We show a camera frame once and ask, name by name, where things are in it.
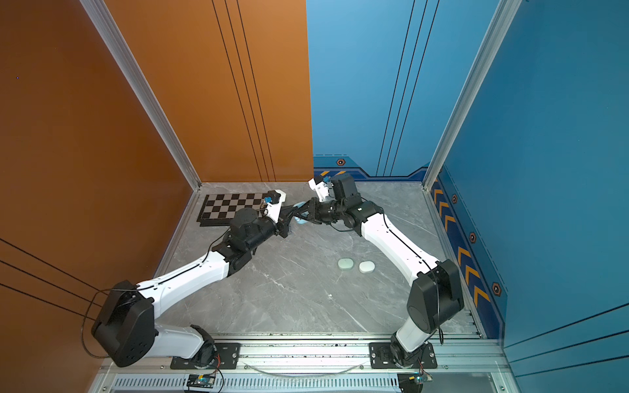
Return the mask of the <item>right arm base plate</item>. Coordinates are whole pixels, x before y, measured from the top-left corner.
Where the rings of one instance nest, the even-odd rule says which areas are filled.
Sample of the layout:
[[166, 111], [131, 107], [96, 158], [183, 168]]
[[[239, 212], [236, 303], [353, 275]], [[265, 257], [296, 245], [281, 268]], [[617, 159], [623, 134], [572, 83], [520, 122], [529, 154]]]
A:
[[436, 369], [438, 367], [434, 348], [429, 342], [412, 352], [406, 351], [397, 342], [372, 342], [369, 344], [369, 350], [373, 369]]

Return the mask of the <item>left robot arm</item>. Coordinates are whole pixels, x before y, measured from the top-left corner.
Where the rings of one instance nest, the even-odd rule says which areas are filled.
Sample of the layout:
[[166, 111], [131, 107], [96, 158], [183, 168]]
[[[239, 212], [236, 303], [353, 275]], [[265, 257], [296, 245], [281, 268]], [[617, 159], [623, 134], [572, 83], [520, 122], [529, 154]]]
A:
[[117, 283], [107, 292], [93, 337], [120, 368], [153, 357], [178, 358], [193, 368], [216, 366], [216, 342], [206, 330], [196, 324], [166, 326], [157, 319], [186, 297], [237, 273], [269, 238], [287, 237], [293, 214], [293, 208], [285, 207], [273, 219], [247, 208], [206, 255], [152, 280]]

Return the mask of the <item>aluminium front rail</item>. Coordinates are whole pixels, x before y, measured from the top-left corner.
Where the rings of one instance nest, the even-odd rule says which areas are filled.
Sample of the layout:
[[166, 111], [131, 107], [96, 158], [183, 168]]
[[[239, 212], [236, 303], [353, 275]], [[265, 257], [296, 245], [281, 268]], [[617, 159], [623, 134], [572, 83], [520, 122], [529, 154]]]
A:
[[432, 337], [438, 367], [373, 369], [369, 344], [390, 342], [387, 335], [241, 335], [216, 337], [218, 342], [239, 342], [235, 372], [278, 375], [378, 372], [409, 370], [429, 373], [509, 373], [510, 367], [498, 341], [471, 334], [447, 334], [445, 341]]

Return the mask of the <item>left circuit board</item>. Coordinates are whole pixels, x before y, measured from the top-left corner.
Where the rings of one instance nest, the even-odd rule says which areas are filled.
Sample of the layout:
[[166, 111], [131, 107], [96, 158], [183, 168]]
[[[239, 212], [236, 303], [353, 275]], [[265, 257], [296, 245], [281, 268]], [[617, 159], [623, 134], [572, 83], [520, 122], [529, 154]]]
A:
[[189, 392], [211, 392], [216, 387], [216, 375], [214, 373], [191, 373], [185, 384], [185, 390]]

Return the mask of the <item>green charging case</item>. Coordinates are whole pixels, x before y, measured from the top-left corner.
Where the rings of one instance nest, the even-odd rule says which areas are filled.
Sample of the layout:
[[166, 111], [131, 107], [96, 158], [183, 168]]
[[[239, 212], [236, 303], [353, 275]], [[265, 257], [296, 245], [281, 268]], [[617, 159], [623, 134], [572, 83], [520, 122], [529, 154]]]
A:
[[340, 270], [351, 270], [354, 264], [355, 262], [351, 258], [342, 258], [337, 262], [337, 266]]

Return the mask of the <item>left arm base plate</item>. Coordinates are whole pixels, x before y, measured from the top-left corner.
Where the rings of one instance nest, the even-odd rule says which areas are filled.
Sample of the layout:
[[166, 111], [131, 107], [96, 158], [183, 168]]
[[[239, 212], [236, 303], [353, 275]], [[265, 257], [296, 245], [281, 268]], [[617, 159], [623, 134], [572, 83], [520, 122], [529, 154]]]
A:
[[234, 370], [237, 368], [240, 355], [241, 344], [239, 342], [218, 342], [214, 345], [207, 361], [185, 360], [180, 357], [173, 357], [170, 369], [173, 370]]

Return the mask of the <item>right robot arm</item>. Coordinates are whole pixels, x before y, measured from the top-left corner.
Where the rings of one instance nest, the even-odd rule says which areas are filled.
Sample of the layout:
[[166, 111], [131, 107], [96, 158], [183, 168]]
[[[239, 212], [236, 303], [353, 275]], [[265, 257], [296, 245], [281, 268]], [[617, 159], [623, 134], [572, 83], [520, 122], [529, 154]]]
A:
[[416, 368], [429, 339], [465, 307], [457, 263], [439, 260], [414, 244], [381, 206], [360, 195], [351, 175], [316, 176], [309, 187], [316, 196], [300, 207], [300, 219], [326, 225], [342, 221], [388, 257], [410, 285], [408, 318], [392, 334], [390, 352], [396, 366]]

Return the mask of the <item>black white chessboard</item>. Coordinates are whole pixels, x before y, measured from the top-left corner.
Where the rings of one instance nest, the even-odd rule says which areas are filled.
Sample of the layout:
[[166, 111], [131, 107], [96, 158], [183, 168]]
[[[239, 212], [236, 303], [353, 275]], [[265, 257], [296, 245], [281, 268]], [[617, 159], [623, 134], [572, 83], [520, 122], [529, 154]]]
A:
[[228, 226], [235, 214], [243, 208], [260, 212], [269, 193], [207, 194], [201, 204], [197, 222], [201, 227]]

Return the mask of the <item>right circuit board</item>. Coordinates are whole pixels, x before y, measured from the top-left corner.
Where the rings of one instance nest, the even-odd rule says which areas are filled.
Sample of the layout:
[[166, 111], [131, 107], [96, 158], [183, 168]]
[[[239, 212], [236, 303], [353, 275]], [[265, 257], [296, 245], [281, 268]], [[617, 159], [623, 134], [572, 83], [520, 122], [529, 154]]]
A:
[[401, 393], [421, 393], [433, 377], [429, 373], [398, 373], [397, 380]]

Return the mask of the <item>circuit board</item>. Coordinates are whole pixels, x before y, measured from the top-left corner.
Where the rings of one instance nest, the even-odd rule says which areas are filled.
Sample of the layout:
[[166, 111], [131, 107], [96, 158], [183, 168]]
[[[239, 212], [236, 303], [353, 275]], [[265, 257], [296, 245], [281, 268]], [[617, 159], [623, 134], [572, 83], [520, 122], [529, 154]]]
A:
[[398, 373], [397, 380], [401, 393], [421, 393], [433, 377], [429, 373]]
[[216, 387], [216, 375], [214, 373], [191, 373], [185, 384], [185, 390], [189, 392], [211, 392]]

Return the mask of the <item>white charging case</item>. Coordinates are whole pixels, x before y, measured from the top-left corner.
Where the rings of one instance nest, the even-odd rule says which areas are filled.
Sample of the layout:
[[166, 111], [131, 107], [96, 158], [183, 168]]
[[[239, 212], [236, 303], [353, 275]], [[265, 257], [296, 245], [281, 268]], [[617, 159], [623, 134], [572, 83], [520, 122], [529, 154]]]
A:
[[362, 261], [359, 263], [360, 273], [367, 274], [375, 271], [375, 263], [373, 261]]

